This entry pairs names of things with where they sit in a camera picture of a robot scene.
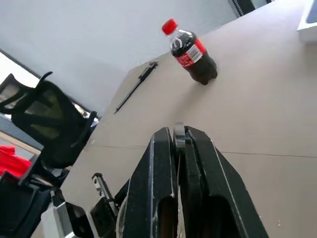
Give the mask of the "dark ribbed object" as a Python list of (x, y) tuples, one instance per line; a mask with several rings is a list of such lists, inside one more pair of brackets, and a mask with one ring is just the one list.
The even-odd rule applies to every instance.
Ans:
[(237, 18), (242, 17), (275, 0), (227, 0)]

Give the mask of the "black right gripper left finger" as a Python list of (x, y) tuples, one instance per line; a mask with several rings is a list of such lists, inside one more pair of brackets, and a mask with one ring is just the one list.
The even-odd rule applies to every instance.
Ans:
[(173, 141), (163, 127), (151, 136), (129, 179), (120, 238), (177, 238), (177, 190)]

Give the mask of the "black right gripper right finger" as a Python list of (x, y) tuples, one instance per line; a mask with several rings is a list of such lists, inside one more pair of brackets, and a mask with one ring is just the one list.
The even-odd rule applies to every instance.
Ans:
[(239, 173), (205, 132), (190, 126), (180, 193), (186, 238), (269, 238)]

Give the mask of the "cola bottle with red cap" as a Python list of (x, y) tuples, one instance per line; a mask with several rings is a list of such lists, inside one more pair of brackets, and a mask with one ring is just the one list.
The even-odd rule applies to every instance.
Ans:
[(195, 33), (180, 29), (174, 19), (169, 19), (161, 29), (169, 38), (171, 54), (194, 81), (207, 85), (217, 78), (217, 65)]

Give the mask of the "black mesh office chair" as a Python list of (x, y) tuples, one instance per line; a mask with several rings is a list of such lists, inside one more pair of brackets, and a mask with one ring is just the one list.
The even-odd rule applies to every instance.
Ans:
[(0, 83), (0, 113), (43, 148), (31, 167), (36, 175), (61, 187), (93, 132), (97, 112), (84, 117), (70, 98), (47, 80), (45, 73), (36, 87), (20, 83), (12, 73)]

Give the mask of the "black digital caliper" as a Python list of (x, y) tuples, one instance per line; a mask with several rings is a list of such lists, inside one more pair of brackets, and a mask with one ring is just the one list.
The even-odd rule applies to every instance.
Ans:
[(137, 83), (134, 87), (129, 91), (129, 93), (125, 96), (125, 98), (120, 102), (120, 104), (115, 109), (114, 114), (116, 114), (122, 106), (127, 102), (127, 100), (131, 97), (134, 91), (145, 81), (145, 79), (150, 75), (150, 73), (158, 66), (158, 61), (153, 61), (149, 63), (149, 65), (144, 69), (144, 71), (139, 75)]

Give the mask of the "red cloth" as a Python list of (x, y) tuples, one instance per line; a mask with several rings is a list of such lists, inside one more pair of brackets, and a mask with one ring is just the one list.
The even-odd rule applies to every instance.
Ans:
[(24, 175), (31, 162), (15, 154), (14, 146), (0, 145), (0, 177), (9, 172), (15, 177)]

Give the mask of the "white box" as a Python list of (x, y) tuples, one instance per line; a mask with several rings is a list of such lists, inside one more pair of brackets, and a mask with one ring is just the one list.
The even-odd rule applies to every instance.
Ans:
[(297, 32), (301, 42), (317, 43), (317, 0), (305, 0)]

